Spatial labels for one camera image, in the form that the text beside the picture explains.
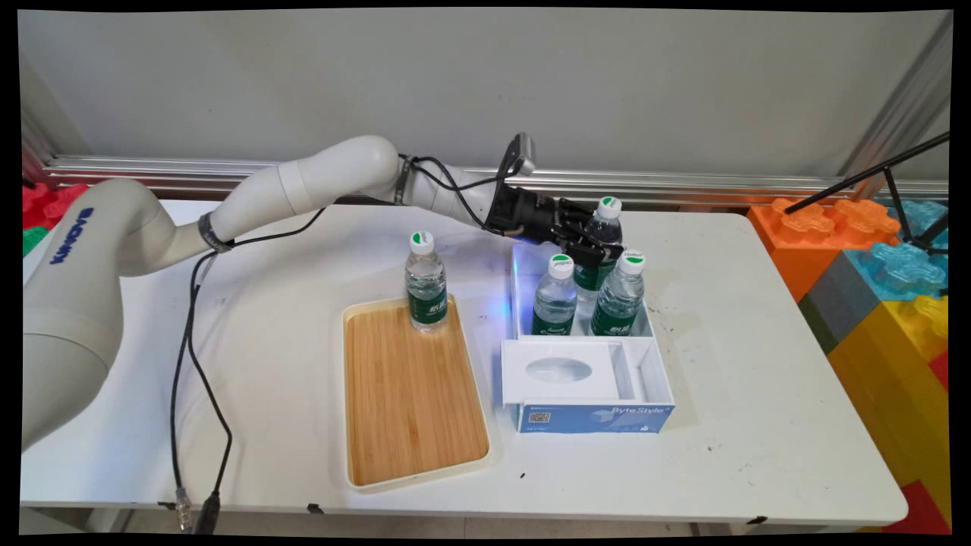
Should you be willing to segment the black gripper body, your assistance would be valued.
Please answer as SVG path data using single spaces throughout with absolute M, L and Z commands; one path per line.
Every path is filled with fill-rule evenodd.
M 483 224 L 503 237 L 564 246 L 562 213 L 562 199 L 499 182 Z

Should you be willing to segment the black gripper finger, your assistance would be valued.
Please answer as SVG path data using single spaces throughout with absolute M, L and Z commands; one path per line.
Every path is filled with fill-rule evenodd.
M 559 198 L 559 227 L 565 231 L 585 231 L 596 209 L 596 205 Z
M 603 262 L 616 262 L 624 251 L 622 245 L 607 243 L 582 227 L 556 228 L 556 242 L 573 263 L 585 268 L 598 268 Z

